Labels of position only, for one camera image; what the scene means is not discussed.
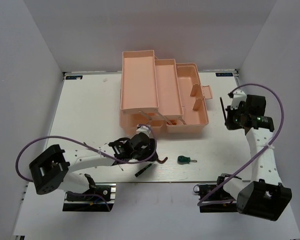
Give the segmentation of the pink plastic toolbox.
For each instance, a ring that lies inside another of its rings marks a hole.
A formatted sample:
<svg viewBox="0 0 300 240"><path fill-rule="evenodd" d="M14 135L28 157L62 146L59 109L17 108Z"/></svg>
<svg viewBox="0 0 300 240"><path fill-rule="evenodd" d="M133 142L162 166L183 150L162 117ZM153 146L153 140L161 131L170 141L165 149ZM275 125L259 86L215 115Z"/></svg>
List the pink plastic toolbox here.
<svg viewBox="0 0 300 240"><path fill-rule="evenodd" d="M157 134L200 133L209 124L212 97L195 63L158 59L154 50L122 53L119 125L127 135L139 124Z"/></svg>

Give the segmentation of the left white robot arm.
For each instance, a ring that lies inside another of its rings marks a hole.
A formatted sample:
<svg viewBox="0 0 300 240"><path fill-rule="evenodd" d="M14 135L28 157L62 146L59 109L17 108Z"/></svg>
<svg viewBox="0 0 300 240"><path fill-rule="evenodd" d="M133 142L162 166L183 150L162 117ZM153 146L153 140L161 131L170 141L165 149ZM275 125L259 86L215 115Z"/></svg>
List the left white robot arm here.
<svg viewBox="0 0 300 240"><path fill-rule="evenodd" d="M89 200L96 193L93 178L78 171L154 162L157 158L156 140L141 132L132 138L119 138L99 148L85 146L81 150L64 150L59 144L54 144L35 158L29 164L29 169L38 195L63 190L80 194Z"/></svg>

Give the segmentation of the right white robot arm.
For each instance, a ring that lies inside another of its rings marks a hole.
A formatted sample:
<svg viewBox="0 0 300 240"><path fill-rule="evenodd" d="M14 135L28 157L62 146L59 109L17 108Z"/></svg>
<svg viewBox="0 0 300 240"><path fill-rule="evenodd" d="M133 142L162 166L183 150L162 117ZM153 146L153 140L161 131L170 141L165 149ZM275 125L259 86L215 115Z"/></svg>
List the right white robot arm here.
<svg viewBox="0 0 300 240"><path fill-rule="evenodd" d="M274 123L265 116L266 98L236 90L229 95L231 105L223 111L228 130L243 129L251 157L251 180L244 183L238 176L218 184L216 195L236 201L240 214L277 221L292 199L290 188L284 187L278 174L274 149L270 140L274 136Z"/></svg>

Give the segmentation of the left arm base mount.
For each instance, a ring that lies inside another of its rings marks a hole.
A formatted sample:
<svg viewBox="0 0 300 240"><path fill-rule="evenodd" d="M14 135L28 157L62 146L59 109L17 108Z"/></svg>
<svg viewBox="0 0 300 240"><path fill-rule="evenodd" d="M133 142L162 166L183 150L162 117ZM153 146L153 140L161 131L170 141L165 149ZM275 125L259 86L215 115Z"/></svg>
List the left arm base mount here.
<svg viewBox="0 0 300 240"><path fill-rule="evenodd" d="M100 183L93 193L87 196L80 194L65 194L63 212L110 212L115 204L116 184Z"/></svg>

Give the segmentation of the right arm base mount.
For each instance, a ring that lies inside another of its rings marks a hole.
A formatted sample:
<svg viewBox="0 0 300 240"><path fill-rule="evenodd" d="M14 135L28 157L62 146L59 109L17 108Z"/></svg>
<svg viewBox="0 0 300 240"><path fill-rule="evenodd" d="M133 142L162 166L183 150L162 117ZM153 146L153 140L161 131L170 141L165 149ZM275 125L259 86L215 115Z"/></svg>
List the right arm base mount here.
<svg viewBox="0 0 300 240"><path fill-rule="evenodd" d="M201 199L216 186L216 184L199 183L193 187L193 193L198 195L199 199ZM200 206L199 211L200 213L236 213L237 202L232 199L233 198L229 193L225 192L223 189L219 189L216 193L208 197L206 202L224 201L224 203Z"/></svg>

